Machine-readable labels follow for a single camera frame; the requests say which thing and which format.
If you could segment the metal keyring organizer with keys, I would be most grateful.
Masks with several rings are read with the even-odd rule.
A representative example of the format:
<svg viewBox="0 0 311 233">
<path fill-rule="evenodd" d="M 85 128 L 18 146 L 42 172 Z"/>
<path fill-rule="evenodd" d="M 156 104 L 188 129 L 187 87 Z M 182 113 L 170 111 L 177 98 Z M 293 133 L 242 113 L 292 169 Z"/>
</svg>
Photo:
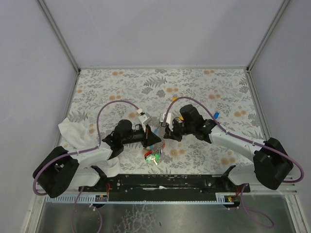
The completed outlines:
<svg viewBox="0 0 311 233">
<path fill-rule="evenodd" d="M 154 163 L 155 165 L 158 165 L 160 155 L 162 154 L 162 151 L 165 148 L 165 142 L 162 136 L 163 132 L 159 128 L 155 128 L 153 130 L 153 133 L 155 133 L 158 137 L 161 138 L 161 142 L 146 147 L 147 152 L 144 154 L 144 159 L 147 163 Z"/>
</svg>

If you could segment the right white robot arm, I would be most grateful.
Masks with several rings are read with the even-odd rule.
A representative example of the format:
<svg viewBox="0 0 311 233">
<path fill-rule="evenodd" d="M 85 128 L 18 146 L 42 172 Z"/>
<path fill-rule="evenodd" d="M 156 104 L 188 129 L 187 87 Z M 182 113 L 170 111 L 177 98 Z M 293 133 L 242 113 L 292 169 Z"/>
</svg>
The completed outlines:
<svg viewBox="0 0 311 233">
<path fill-rule="evenodd" d="M 240 185 L 258 181 L 276 190 L 293 168 L 283 146 L 275 138 L 266 141 L 244 138 L 222 129 L 214 119 L 204 119 L 191 104 L 180 109 L 181 118 L 163 113 L 161 124 L 165 126 L 164 137 L 180 142 L 185 135 L 193 135 L 200 141 L 226 147 L 251 160 L 246 166 L 233 166 L 228 178 Z"/>
</svg>

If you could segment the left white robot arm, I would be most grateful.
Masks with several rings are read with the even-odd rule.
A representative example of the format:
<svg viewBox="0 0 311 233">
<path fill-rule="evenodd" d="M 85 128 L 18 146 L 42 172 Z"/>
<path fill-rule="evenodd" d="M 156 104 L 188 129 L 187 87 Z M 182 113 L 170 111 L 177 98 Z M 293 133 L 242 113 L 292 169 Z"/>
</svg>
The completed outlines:
<svg viewBox="0 0 311 233">
<path fill-rule="evenodd" d="M 98 146 L 73 152 L 62 146 L 54 148 L 33 172 L 33 191 L 38 196 L 56 198 L 68 189 L 93 187 L 100 179 L 119 175 L 118 156 L 124 145 L 141 143 L 146 148 L 160 142 L 149 125 L 133 127 L 131 121 L 120 120 Z"/>
</svg>

